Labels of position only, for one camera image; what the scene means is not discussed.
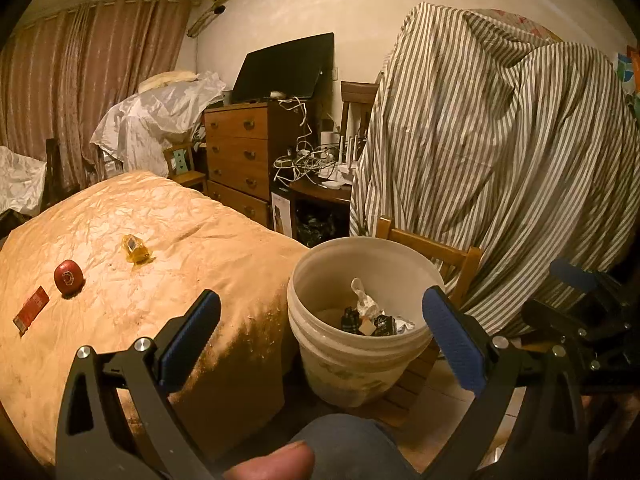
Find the person thumb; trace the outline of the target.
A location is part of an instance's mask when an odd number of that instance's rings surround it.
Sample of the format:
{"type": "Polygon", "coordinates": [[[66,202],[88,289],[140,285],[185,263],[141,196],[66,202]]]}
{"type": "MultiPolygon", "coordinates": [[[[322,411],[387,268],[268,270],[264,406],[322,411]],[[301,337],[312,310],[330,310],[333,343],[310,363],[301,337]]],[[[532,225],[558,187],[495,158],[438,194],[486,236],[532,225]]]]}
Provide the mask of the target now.
{"type": "Polygon", "coordinates": [[[227,480],[302,480],[314,471],[314,451],[304,441],[296,441],[274,452],[252,458],[227,470],[227,480]]]}

